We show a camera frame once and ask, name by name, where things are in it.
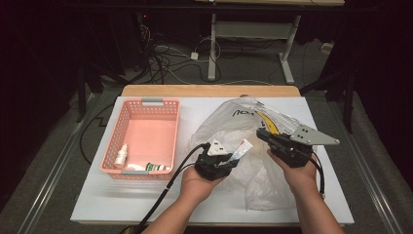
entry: right hand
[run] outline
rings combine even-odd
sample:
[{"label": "right hand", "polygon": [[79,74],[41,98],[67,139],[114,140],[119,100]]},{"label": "right hand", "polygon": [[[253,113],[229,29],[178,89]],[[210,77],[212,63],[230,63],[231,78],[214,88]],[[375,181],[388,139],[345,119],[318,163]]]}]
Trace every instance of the right hand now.
[{"label": "right hand", "polygon": [[314,189],[317,191],[317,169],[312,163],[308,162],[302,168],[290,168],[270,149],[267,150],[267,154],[282,168],[285,180],[289,184],[292,193],[305,193]]}]

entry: hand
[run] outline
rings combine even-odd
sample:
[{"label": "hand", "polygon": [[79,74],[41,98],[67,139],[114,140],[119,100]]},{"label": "hand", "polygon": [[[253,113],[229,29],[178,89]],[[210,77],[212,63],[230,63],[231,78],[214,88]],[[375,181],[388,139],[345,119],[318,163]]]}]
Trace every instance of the hand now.
[{"label": "hand", "polygon": [[184,199],[186,202],[193,202],[195,206],[198,206],[223,179],[224,178],[219,178],[210,181],[201,177],[194,167],[190,167],[183,173],[179,199]]},{"label": "hand", "polygon": [[317,191],[316,167],[308,162],[302,168],[290,168],[277,155],[273,154],[270,149],[267,150],[268,155],[282,168],[286,182],[289,184],[292,193],[305,193],[310,190]]}]

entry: left hand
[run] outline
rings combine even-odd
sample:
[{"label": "left hand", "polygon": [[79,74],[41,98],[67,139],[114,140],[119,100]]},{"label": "left hand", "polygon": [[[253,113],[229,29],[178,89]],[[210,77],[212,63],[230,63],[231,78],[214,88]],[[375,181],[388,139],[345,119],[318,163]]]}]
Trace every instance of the left hand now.
[{"label": "left hand", "polygon": [[185,170],[182,176],[179,199],[191,202],[198,206],[202,201],[209,197],[213,188],[224,178],[210,181],[201,177],[194,167]]}]

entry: dark background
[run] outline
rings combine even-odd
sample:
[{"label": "dark background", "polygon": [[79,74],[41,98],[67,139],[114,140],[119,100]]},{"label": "dark background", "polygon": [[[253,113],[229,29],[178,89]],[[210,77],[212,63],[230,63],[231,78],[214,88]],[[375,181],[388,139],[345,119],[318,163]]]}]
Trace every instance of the dark background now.
[{"label": "dark background", "polygon": [[[383,7],[378,14],[304,16],[296,41],[306,43],[315,38],[335,41],[320,79],[345,64],[352,65],[355,88],[365,110],[412,186],[409,137],[413,132],[410,111],[413,38],[408,29],[411,14],[407,12],[412,8],[407,0],[347,1],[346,5],[364,7],[381,2]],[[7,181],[1,190],[3,208],[48,130],[68,110],[68,102],[76,91],[80,63],[92,62],[124,74],[125,68],[133,67],[142,58],[135,43],[138,36],[131,14],[83,14],[64,10],[55,1],[20,0],[2,2],[0,15],[0,176]],[[200,35],[209,32],[209,15],[153,13],[148,17],[151,30],[189,47],[197,45]],[[258,19],[279,20],[268,17]],[[340,77],[323,88],[339,99],[346,78]]]}]

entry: plastic basket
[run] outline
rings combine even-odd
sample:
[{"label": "plastic basket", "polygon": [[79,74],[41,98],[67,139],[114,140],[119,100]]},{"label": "plastic basket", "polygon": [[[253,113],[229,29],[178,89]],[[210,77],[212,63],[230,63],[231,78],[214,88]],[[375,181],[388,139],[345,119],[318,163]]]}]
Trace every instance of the plastic basket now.
[{"label": "plastic basket", "polygon": [[[100,170],[118,179],[169,179],[173,170],[179,120],[179,100],[143,97],[124,100]],[[123,168],[114,163],[119,150],[128,145]],[[167,170],[135,171],[129,164],[165,165]]]}]

